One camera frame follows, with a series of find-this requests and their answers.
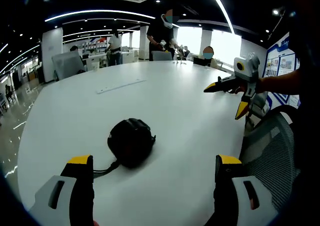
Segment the chair backrest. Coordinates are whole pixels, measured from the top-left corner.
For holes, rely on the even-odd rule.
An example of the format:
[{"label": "chair backrest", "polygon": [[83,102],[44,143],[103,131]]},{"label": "chair backrest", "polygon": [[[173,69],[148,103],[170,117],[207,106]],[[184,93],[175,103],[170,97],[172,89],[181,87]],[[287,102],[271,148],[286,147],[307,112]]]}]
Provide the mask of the chair backrest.
[{"label": "chair backrest", "polygon": [[59,80],[74,76],[79,70],[85,70],[77,51],[57,54],[52,57],[52,61]]},{"label": "chair backrest", "polygon": [[[269,111],[248,136],[243,138],[239,159],[248,176],[256,176],[272,194],[279,211],[289,199],[299,171],[294,162],[294,133],[281,112],[288,105]],[[292,121],[294,116],[288,113]]]},{"label": "chair backrest", "polygon": [[152,51],[154,61],[172,61],[172,54],[170,52]]}]

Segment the glossy floor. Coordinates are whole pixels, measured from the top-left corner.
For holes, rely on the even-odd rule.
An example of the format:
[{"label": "glossy floor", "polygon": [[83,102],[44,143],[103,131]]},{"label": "glossy floor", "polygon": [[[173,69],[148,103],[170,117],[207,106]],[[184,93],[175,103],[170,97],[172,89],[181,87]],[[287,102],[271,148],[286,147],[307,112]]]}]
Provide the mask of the glossy floor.
[{"label": "glossy floor", "polygon": [[13,93],[13,102],[0,117],[0,167],[12,191],[20,199],[18,188],[19,144],[30,109],[43,86],[38,79],[27,82]]}]

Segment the white shirt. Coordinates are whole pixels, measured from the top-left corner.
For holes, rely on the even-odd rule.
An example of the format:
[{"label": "white shirt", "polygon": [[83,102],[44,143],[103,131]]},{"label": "white shirt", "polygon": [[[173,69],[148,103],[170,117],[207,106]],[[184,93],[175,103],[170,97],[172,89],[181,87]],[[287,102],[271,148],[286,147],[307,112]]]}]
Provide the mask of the white shirt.
[{"label": "white shirt", "polygon": [[121,47],[121,37],[119,35],[119,38],[116,37],[115,35],[112,35],[111,38],[109,39],[109,44],[111,45],[110,49],[115,50],[117,48]]}]

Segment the yellow tip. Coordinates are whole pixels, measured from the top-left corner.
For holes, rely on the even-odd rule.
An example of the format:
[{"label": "yellow tip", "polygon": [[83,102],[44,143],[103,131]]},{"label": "yellow tip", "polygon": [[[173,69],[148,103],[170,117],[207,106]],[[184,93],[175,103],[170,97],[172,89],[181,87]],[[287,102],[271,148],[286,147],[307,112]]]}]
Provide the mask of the yellow tip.
[{"label": "yellow tip", "polygon": [[209,89],[209,88],[211,88],[211,87],[214,87],[214,86],[216,86],[216,83],[215,83],[215,82],[213,82],[213,83],[210,84],[208,87],[206,87],[205,90],[207,90],[207,89]]},{"label": "yellow tip", "polygon": [[68,161],[68,164],[81,164],[86,165],[90,154],[84,156],[73,157]]},{"label": "yellow tip", "polygon": [[242,164],[241,161],[239,159],[237,159],[236,157],[222,155],[222,154],[219,154],[219,156],[220,156],[223,164],[226,164],[226,165]]},{"label": "yellow tip", "polygon": [[249,103],[241,101],[238,107],[238,111],[236,112],[235,119],[238,120],[242,116],[246,115],[249,109]]}]

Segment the white pillar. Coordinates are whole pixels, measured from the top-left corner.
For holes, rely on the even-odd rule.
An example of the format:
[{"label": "white pillar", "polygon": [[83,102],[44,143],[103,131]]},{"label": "white pillar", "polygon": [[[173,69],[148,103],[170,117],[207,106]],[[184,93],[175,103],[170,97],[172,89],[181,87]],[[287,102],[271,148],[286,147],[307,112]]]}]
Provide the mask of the white pillar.
[{"label": "white pillar", "polygon": [[130,48],[132,48],[132,35],[133,35],[134,33],[133,32],[131,32],[130,33],[130,37],[129,37],[129,47]]},{"label": "white pillar", "polygon": [[139,47],[139,59],[149,59],[149,39],[147,39],[147,32],[149,26],[140,27],[140,47]]},{"label": "white pillar", "polygon": [[178,28],[177,27],[173,28],[173,37],[174,37],[175,40],[177,40],[177,37],[178,37]]},{"label": "white pillar", "polygon": [[43,33],[42,35],[42,67],[45,82],[54,80],[55,67],[52,57],[63,53],[62,27]]},{"label": "white pillar", "polygon": [[201,46],[199,55],[203,55],[204,49],[211,44],[212,31],[202,29]]}]

